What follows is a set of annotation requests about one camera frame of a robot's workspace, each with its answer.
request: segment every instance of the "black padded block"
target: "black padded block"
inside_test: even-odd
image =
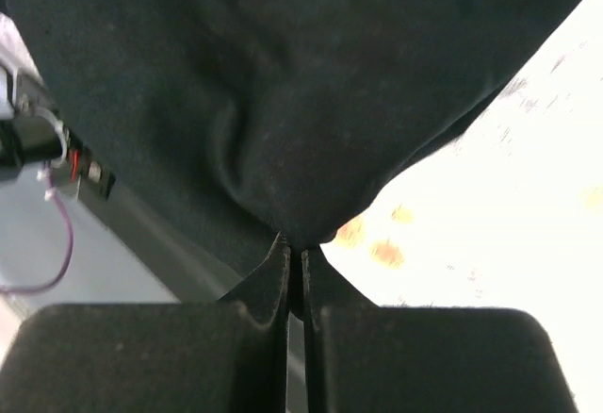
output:
[[[490,309],[327,307],[315,411],[574,413],[540,324]]]
[[[52,306],[19,331],[0,411],[282,412],[271,340],[241,303]]]

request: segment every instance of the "dark cloth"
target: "dark cloth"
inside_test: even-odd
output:
[[[67,122],[248,273],[460,135],[580,0],[8,0]]]

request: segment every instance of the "orange spot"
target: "orange spot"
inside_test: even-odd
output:
[[[346,248],[355,248],[363,242],[366,236],[365,222],[359,215],[339,228],[335,243]]]
[[[389,240],[373,243],[370,256],[387,269],[399,269],[404,263],[402,251]]]
[[[415,215],[410,209],[399,205],[392,212],[392,220],[396,223],[412,223],[415,220]]]
[[[585,192],[583,200],[588,210],[603,215],[603,185]]]

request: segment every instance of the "cable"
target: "cable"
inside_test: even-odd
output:
[[[65,205],[59,198],[55,184],[52,179],[50,172],[50,164],[44,163],[41,171],[39,172],[39,180],[46,179],[48,188],[45,193],[45,199],[47,201],[53,201],[57,206],[58,212],[63,217],[65,222],[65,228],[67,229],[67,252],[63,258],[63,263],[58,271],[57,275],[43,284],[37,286],[0,286],[0,295],[36,295],[39,293],[46,292],[47,290],[53,289],[58,283],[65,277],[65,273],[69,269],[72,261],[73,254],[73,225],[69,218],[69,213],[65,208]]]
[[[69,148],[69,144],[67,142],[67,136],[65,135],[65,127],[63,126],[63,122],[55,115],[55,113],[53,113],[50,109],[45,108],[45,107],[40,107],[40,106],[35,107],[33,115],[44,118],[55,129],[55,133],[57,133],[57,137],[58,137],[58,140],[60,141],[60,147],[61,147],[62,153],[61,153],[60,159],[51,161],[51,164],[55,168],[58,168],[67,159],[67,151]]]

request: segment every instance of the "purple wire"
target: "purple wire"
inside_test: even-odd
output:
[[[52,192],[51,199],[57,206],[58,212],[63,217],[63,221],[65,222],[65,228],[67,229],[67,252],[63,259],[63,263],[60,266],[60,270],[57,275],[43,284],[39,284],[37,286],[0,286],[0,295],[36,295],[38,293],[44,293],[47,290],[53,289],[57,286],[58,283],[62,281],[65,277],[65,273],[69,269],[69,265],[72,261],[73,254],[73,225],[72,221],[69,218],[69,213],[67,213],[67,209],[65,205],[61,201],[58,196],[58,193],[55,190],[55,183],[53,182],[52,176],[50,175],[50,166],[44,164],[43,171],[46,174],[46,180],[48,182],[48,190]]]

